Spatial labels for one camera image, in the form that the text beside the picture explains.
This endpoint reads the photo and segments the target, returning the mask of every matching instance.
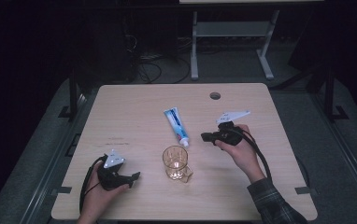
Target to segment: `blue and white tube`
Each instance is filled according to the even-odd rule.
[[[175,132],[178,142],[182,146],[188,147],[189,146],[188,141],[190,140],[190,138],[188,137],[188,134],[185,132],[181,119],[179,118],[178,108],[173,107],[171,109],[165,110],[164,114],[166,115],[167,119],[170,122],[170,125],[173,128],[173,131]]]

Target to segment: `background table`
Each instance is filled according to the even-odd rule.
[[[210,98],[218,92],[221,99]],[[176,106],[190,137],[192,179],[167,178],[162,153],[178,141],[164,110]],[[52,209],[56,219],[79,216],[79,194],[89,166],[116,149],[126,163],[121,175],[141,172],[134,186],[120,195],[103,218],[120,220],[257,220],[246,189],[249,180],[224,151],[205,143],[204,132],[217,131],[216,119],[226,111],[250,110],[237,119],[246,123],[264,153],[277,189],[307,219],[317,216],[272,98],[264,84],[180,84],[104,86],[67,170]]]

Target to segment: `plaid shirt sleeve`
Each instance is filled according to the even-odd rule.
[[[254,182],[248,186],[248,190],[264,224],[307,223],[300,213],[284,201],[268,178]]]

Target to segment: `floor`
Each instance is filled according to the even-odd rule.
[[[275,79],[266,80],[255,52],[259,44],[201,53],[197,81],[188,76],[187,51],[179,60],[164,58],[140,65],[142,72],[129,84],[154,80],[161,70],[153,84],[182,79],[180,83],[262,82],[271,87],[300,72],[287,64],[295,44],[273,42],[267,59]],[[342,106],[349,119],[330,122],[322,112],[323,90],[310,94],[305,90],[307,82],[308,78],[301,79],[284,90],[271,91],[271,95],[293,152],[301,161],[304,179],[317,192],[312,198],[319,215],[310,223],[357,223],[357,106],[336,80],[334,105]],[[50,210],[97,91],[92,85],[82,91],[79,113],[69,122],[59,118],[62,108],[69,105],[68,80],[62,83],[0,193],[0,223],[75,223],[53,219]]]

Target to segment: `dark background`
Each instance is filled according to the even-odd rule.
[[[127,83],[135,75],[136,55],[126,50],[125,31],[138,36],[140,48],[168,54],[177,53],[177,36],[191,36],[191,11],[138,10],[122,23],[127,11],[93,14],[81,10],[81,2],[0,1],[0,190],[53,94],[72,72],[85,75],[77,80],[83,91],[98,83]],[[328,60],[357,104],[357,1],[335,2],[282,10],[274,38],[299,38],[291,65],[300,70]]]

